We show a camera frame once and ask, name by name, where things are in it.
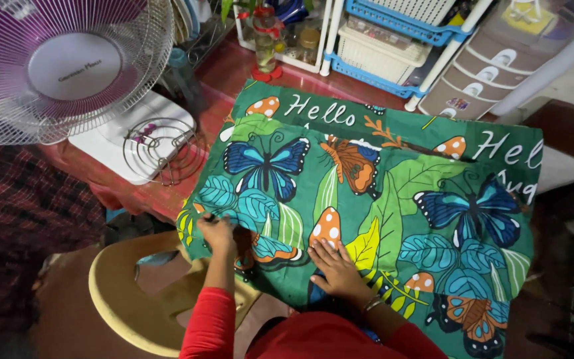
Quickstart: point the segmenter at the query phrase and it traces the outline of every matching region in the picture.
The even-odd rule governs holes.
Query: blue shelf
[[[347,64],[342,59],[340,59],[340,57],[336,54],[325,54],[325,59],[331,60],[331,67],[334,71],[338,71],[339,73],[353,77],[364,83],[370,84],[371,86],[383,89],[386,92],[394,94],[395,96],[409,98],[414,93],[418,94],[419,96],[424,96],[424,94],[426,94],[421,92],[417,86],[401,86],[394,84],[393,82],[387,81],[384,78],[372,75],[369,72],[351,66],[350,64]]]
[[[444,45],[451,37],[464,42],[466,37],[473,33],[473,31],[465,33],[459,26],[432,26],[368,0],[346,0],[346,10],[352,15],[434,46]]]

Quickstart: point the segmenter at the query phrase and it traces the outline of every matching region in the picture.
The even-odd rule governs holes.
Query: drawer
[[[463,93],[441,78],[422,98],[418,108],[431,116],[478,119],[497,102]]]
[[[460,71],[458,67],[458,63],[454,62],[442,78],[447,80],[451,85],[461,89],[464,93],[485,98],[487,100],[500,101],[506,97],[507,94],[513,91],[512,89],[492,86],[492,84],[480,80],[479,78],[469,77]]]
[[[501,41],[500,37],[478,31],[469,42],[469,49],[480,54],[492,64],[500,67],[517,69],[519,71],[535,71],[554,54],[536,56],[530,54],[522,47]]]
[[[460,51],[460,55],[455,59],[462,67],[464,73],[468,72],[473,77],[484,78],[488,82],[510,89],[514,89],[529,77],[527,73],[508,71],[492,63],[480,60],[467,49],[468,46],[464,46],[463,50]]]

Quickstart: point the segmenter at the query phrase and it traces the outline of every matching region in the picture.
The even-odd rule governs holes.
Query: person's right hand
[[[312,275],[311,281],[328,295],[344,298],[355,306],[362,308],[373,297],[371,289],[362,281],[347,249],[338,242],[336,252],[326,240],[322,243],[315,240],[307,252],[311,260],[323,272],[326,278]]]
[[[234,227],[228,215],[218,218],[211,213],[205,213],[196,221],[198,229],[203,233],[205,240],[212,246],[212,253],[229,254],[236,251],[234,241]]]

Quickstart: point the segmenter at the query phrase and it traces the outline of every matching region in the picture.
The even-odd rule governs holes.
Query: plastic chair
[[[187,252],[175,231],[143,236],[103,249],[90,268],[89,289],[103,320],[132,345],[160,356],[178,357],[185,328],[176,316],[193,308],[203,287],[209,258],[196,259],[181,279],[148,295],[135,281],[135,264],[151,254],[179,250]],[[260,292],[236,280],[236,328]]]

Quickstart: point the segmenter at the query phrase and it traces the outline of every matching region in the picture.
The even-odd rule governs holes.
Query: blue butterfly
[[[375,105],[367,105],[365,104],[365,107],[368,108],[369,110],[373,111],[373,113],[375,113],[378,116],[382,116],[385,114],[385,112],[387,111],[386,107],[382,107],[382,106],[375,106]]]
[[[413,201],[430,228],[442,229],[460,217],[453,234],[457,248],[464,239],[482,235],[482,224],[501,248],[511,247],[520,236],[520,224],[506,213],[519,213],[521,209],[495,175],[486,178],[477,195],[424,191],[416,193]]]
[[[261,189],[261,186],[267,192],[271,180],[276,198],[285,203],[296,196],[296,181],[289,175],[297,176],[302,172],[309,148],[309,140],[305,137],[291,140],[273,155],[271,147],[269,152],[263,148],[261,154],[247,142],[233,141],[223,153],[223,167],[230,175],[247,171],[236,185],[236,193],[248,188]]]

